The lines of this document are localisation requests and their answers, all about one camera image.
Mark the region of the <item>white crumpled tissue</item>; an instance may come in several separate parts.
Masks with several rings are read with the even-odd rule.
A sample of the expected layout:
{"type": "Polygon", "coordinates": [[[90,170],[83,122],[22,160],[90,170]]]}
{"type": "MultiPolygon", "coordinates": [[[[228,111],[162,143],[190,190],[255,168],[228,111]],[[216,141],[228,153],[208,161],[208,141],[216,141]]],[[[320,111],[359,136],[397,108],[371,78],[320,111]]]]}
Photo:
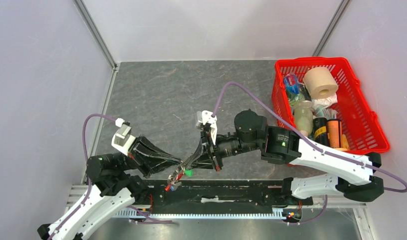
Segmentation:
{"type": "Polygon", "coordinates": [[[315,111],[319,111],[322,109],[329,108],[330,106],[336,104],[337,102],[338,97],[336,93],[327,98],[312,99],[312,109],[315,111]]]}

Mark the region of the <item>translucent plastic bottle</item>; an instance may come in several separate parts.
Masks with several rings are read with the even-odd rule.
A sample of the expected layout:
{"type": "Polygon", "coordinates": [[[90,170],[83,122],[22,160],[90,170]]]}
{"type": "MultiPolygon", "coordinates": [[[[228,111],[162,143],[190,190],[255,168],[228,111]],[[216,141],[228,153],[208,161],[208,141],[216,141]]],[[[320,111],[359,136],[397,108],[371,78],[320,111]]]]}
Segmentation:
{"type": "Polygon", "coordinates": [[[307,105],[297,104],[293,107],[293,117],[296,129],[308,137],[313,132],[313,112],[307,105]]]}

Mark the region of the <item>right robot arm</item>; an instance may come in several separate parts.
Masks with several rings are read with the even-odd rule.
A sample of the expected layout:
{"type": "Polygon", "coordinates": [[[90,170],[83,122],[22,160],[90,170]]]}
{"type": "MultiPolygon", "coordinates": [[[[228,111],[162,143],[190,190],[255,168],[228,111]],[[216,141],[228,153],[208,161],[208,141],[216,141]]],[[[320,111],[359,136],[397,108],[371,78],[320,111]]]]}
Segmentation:
{"type": "Polygon", "coordinates": [[[374,176],[382,164],[378,153],[354,155],[321,145],[292,130],[268,125],[266,117],[250,109],[235,116],[233,133],[217,134],[209,111],[200,113],[197,126],[201,129],[200,141],[195,153],[184,161],[185,171],[220,171],[224,158],[260,151],[261,159],[271,164],[322,171],[318,176],[285,178],[280,198],[287,205],[321,195],[367,203],[385,191],[383,180],[374,176]]]}

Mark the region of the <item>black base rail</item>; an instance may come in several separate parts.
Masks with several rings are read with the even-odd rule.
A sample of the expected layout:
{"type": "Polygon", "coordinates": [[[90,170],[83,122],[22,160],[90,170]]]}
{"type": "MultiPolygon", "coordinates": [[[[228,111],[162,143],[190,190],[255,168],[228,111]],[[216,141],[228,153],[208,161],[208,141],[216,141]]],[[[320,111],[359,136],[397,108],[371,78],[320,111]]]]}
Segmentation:
{"type": "Polygon", "coordinates": [[[268,214],[273,207],[311,206],[298,199],[282,180],[182,180],[174,191],[162,180],[145,180],[148,189],[132,204],[153,214],[268,214]]]}

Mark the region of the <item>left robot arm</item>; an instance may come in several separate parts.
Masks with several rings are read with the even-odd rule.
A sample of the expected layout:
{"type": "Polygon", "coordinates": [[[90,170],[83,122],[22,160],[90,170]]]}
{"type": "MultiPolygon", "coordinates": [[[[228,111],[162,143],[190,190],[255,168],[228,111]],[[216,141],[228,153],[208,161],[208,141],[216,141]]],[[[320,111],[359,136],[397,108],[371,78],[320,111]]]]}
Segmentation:
{"type": "Polygon", "coordinates": [[[144,178],[182,163],[151,143],[145,136],[113,136],[117,153],[91,156],[87,160],[89,185],[80,199],[54,223],[41,225],[42,240],[86,240],[120,210],[150,198],[150,188],[143,178],[127,174],[139,170],[144,178]]]}

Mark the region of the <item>red plastic basket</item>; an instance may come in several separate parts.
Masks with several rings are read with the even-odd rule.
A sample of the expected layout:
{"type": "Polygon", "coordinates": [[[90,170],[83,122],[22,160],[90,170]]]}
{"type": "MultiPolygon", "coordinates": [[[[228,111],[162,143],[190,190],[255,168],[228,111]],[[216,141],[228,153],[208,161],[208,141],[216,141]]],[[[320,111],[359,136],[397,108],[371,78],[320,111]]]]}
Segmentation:
{"type": "Polygon", "coordinates": [[[342,130],[350,146],[349,152],[357,155],[389,152],[391,146],[377,113],[371,110],[361,90],[360,80],[344,57],[318,56],[277,60],[274,64],[275,76],[271,94],[274,112],[290,125],[294,125],[283,78],[287,74],[295,74],[298,80],[302,81],[305,73],[315,67],[328,68],[338,84],[338,102],[332,108],[338,112],[337,117],[342,122],[342,130]]]}

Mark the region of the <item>orange can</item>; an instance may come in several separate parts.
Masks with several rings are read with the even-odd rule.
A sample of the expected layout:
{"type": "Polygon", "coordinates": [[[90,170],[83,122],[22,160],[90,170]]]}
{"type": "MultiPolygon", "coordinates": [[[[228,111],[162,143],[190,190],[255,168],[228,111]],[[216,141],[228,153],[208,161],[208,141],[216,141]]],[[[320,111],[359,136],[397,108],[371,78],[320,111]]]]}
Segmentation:
{"type": "Polygon", "coordinates": [[[340,119],[330,119],[326,124],[329,146],[331,148],[342,147],[342,121],[340,119]]]}

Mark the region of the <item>green key tag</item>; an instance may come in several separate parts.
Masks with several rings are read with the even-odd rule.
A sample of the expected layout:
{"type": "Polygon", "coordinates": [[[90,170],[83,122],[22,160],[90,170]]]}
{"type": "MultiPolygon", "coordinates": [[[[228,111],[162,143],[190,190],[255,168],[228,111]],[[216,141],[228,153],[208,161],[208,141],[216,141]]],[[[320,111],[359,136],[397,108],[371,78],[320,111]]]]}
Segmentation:
{"type": "Polygon", "coordinates": [[[184,174],[185,174],[186,176],[188,176],[188,177],[191,177],[191,176],[193,175],[193,171],[192,171],[191,169],[185,170],[185,171],[184,171],[184,174]]]}

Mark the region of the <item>blue snack packet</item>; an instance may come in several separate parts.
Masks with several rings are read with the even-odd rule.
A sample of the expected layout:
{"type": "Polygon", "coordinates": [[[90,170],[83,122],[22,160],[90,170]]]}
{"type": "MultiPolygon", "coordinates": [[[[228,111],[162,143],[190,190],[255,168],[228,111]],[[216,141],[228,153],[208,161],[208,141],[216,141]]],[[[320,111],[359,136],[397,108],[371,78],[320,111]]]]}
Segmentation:
{"type": "Polygon", "coordinates": [[[289,73],[283,77],[285,92],[288,97],[294,97],[300,93],[299,80],[293,73],[289,73]]]}

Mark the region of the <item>black can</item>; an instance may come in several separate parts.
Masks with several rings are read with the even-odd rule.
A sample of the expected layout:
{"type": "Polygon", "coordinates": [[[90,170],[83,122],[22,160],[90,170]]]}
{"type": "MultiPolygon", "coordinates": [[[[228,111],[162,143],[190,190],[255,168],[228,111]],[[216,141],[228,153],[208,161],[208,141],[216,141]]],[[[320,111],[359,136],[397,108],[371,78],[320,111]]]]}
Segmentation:
{"type": "Polygon", "coordinates": [[[330,141],[327,132],[327,118],[316,117],[313,119],[313,138],[316,143],[329,147],[330,141]]]}

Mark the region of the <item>beige toilet paper roll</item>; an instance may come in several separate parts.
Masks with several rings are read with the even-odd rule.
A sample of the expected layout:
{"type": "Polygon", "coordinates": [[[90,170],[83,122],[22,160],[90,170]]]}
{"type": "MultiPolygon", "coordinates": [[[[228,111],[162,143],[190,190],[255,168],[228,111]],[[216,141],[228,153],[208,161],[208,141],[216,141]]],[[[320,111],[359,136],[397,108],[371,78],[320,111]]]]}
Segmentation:
{"type": "Polygon", "coordinates": [[[327,67],[314,67],[308,70],[303,77],[303,83],[314,100],[329,98],[339,89],[339,85],[327,67]]]}

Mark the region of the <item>red grey key organizer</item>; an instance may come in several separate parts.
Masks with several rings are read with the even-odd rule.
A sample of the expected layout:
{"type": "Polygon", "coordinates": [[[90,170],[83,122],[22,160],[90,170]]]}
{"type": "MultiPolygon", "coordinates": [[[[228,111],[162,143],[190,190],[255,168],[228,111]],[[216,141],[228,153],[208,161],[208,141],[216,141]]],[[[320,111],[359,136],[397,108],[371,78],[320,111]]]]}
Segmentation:
{"type": "Polygon", "coordinates": [[[167,186],[165,187],[166,192],[170,191],[170,188],[174,188],[176,190],[182,184],[181,178],[183,176],[187,176],[184,173],[185,170],[192,169],[188,168],[186,163],[181,163],[174,169],[174,172],[168,176],[167,186]]]}

